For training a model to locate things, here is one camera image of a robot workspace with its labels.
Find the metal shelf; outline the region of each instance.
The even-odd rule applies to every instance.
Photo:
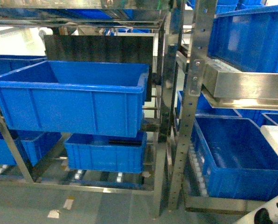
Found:
[[[186,211],[213,212],[220,214],[245,215],[265,202],[232,198],[201,196],[193,157],[188,151],[186,175],[182,181],[182,192]]]
[[[278,110],[278,73],[242,72],[207,58],[203,85],[212,107]]]
[[[0,1],[0,8],[169,9],[169,0],[32,0]]]
[[[65,9],[5,9],[0,8],[0,26],[28,27],[134,27],[159,29],[166,10],[132,11],[132,17],[124,10],[103,9],[108,19],[95,19]]]

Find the steel frame leg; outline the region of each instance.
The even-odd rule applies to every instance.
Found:
[[[216,0],[198,0],[195,5],[193,19],[195,29],[189,46],[191,48],[191,57],[189,67],[186,68],[188,74],[186,74],[187,80],[183,90],[184,95],[180,116],[181,125],[169,192],[168,208],[170,210],[177,208],[198,98],[201,93],[205,60],[208,52],[216,5]]]
[[[17,162],[17,165],[19,166],[20,171],[22,172],[24,179],[28,183],[33,183],[34,180],[32,178],[32,166],[29,160],[24,161],[22,158],[22,155],[20,154],[18,147],[23,148],[22,143],[20,141],[20,138],[16,134],[15,136],[12,136],[11,133],[9,132],[9,129],[2,118],[0,114],[0,132],[10,149],[14,159]]]

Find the blue plastic crate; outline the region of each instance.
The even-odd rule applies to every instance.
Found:
[[[239,0],[218,0],[218,5],[237,5]],[[188,3],[195,6],[195,0],[190,0]]]
[[[24,160],[28,157],[31,164],[34,166],[38,161],[58,142],[61,138],[60,133],[43,133],[32,131],[17,131],[22,145],[18,144],[18,149]],[[5,140],[0,133],[0,164],[16,165],[16,161],[10,152]]]
[[[0,76],[10,129],[135,137],[147,64],[45,61]]]
[[[267,110],[247,110],[247,109],[238,109],[237,110],[243,118],[249,118],[253,120],[259,127],[263,125],[264,118],[261,115],[262,113],[278,113],[278,111],[267,111]]]
[[[64,143],[69,168],[141,173],[147,134],[135,138],[73,134]]]
[[[236,0],[236,1],[232,1],[232,2],[234,2],[234,5],[230,5],[230,4],[225,4],[225,5],[224,4],[219,4],[219,5],[217,5],[215,13],[216,14],[221,14],[221,13],[227,13],[227,12],[234,11],[236,9],[236,5],[237,5],[238,1]],[[188,2],[187,5],[194,9],[195,8],[195,1]]]
[[[263,125],[277,125],[278,126],[278,113],[263,113]]]
[[[232,12],[236,9],[236,5],[217,5],[217,9],[215,10],[216,14]]]
[[[66,9],[65,12],[84,19],[111,20],[111,17],[99,9]]]
[[[177,110],[181,112],[182,91],[177,91]],[[196,116],[235,116],[241,117],[237,110],[212,108],[203,94],[200,94]]]
[[[244,71],[278,73],[278,6],[217,15],[209,49]]]
[[[253,8],[261,8],[261,7],[264,7],[264,5],[262,4],[258,4],[258,5],[244,5],[242,3],[239,3],[237,5],[237,10],[242,10],[242,9],[253,9]]]
[[[44,60],[44,56],[0,55],[0,75]]]
[[[239,3],[242,3],[244,5],[260,5],[261,0],[239,0]]]
[[[278,195],[278,156],[250,119],[197,117],[192,142],[211,197]]]

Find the crate rim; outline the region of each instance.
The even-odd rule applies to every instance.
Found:
[[[94,147],[110,147],[110,148],[113,148],[114,147],[114,145],[93,145],[93,144],[82,144],[82,143],[69,143],[68,141],[70,140],[70,138],[72,138],[72,136],[73,136],[74,134],[72,134],[71,136],[69,136],[68,138],[67,138],[67,140],[65,140],[64,141],[64,145],[74,145],[74,146],[94,146]],[[142,134],[142,142],[141,142],[141,145],[137,145],[137,146],[128,146],[128,145],[119,145],[119,146],[123,146],[124,148],[136,148],[136,149],[141,149],[142,148],[142,145],[143,145],[143,143],[144,142],[146,142],[147,141],[147,133],[146,132],[143,132],[143,134]]]
[[[264,117],[264,119],[267,119],[274,125],[278,126],[278,123],[268,116],[269,114],[278,115],[278,113],[262,113],[262,116]]]
[[[227,117],[227,118],[226,117],[201,117],[201,118],[206,118],[206,119],[240,119],[240,120],[249,120],[260,131],[259,126],[253,120],[251,120],[249,118],[240,118],[240,117]],[[201,128],[200,128],[200,126],[199,126],[199,124],[198,124],[196,119],[194,119],[194,126],[196,127],[196,132],[198,134],[198,137],[199,137],[200,141],[202,142],[202,147],[204,147],[204,145],[206,145],[206,147],[209,148],[209,146],[207,144],[207,141],[205,140],[204,135],[203,135],[203,133],[201,131]],[[250,173],[250,172],[256,172],[257,170],[262,170],[262,169],[250,169],[250,168],[220,168],[220,167],[217,166],[212,153],[209,151],[209,153],[206,153],[206,154],[210,158],[209,163],[211,164],[211,172],[223,170],[223,172],[225,172],[225,173],[226,172],[233,173],[233,171],[236,171],[236,172],[239,172],[239,173],[242,173],[242,171],[248,171],[248,173]],[[268,170],[269,172],[273,172],[273,173],[278,173],[278,170],[275,170],[275,169],[265,169],[265,170]]]
[[[249,15],[249,14],[263,14],[263,13],[278,13],[278,6],[243,9],[243,10],[233,11],[229,13],[221,13],[216,15],[215,17],[219,18],[219,17],[226,17],[226,16],[239,16],[239,15]]]
[[[50,61],[43,61],[33,65],[29,65],[20,69],[10,71],[8,73],[0,75],[1,77],[12,75],[16,72],[21,72],[35,66],[49,63]],[[74,63],[97,63],[97,62],[74,62]],[[99,64],[134,64],[134,63],[99,63]],[[89,85],[89,84],[60,84],[60,83],[37,83],[37,82],[16,82],[16,81],[0,81],[0,87],[11,89],[53,89],[53,90],[74,90],[74,91],[96,91],[96,92],[123,92],[123,93],[142,93],[144,91],[145,79],[148,78],[148,64],[137,63],[143,65],[144,71],[140,75],[137,86],[113,86],[113,85]]]
[[[0,55],[0,56],[27,56],[27,57],[34,57],[32,59],[24,59],[24,58],[0,58],[0,60],[14,60],[14,61],[37,61],[39,59],[47,58],[46,56],[38,56],[38,55]]]

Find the gray floor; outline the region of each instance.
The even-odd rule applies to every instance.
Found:
[[[44,46],[37,34],[38,29],[33,28],[0,35],[0,54],[44,55]],[[182,89],[183,79],[184,74],[180,72],[178,89]],[[71,210],[65,210],[63,205],[69,196],[75,200]],[[47,217],[51,210],[60,211],[59,219]],[[230,224],[239,218],[185,212],[183,203],[176,211],[163,209],[155,220],[151,211],[150,196],[0,186],[0,224]]]

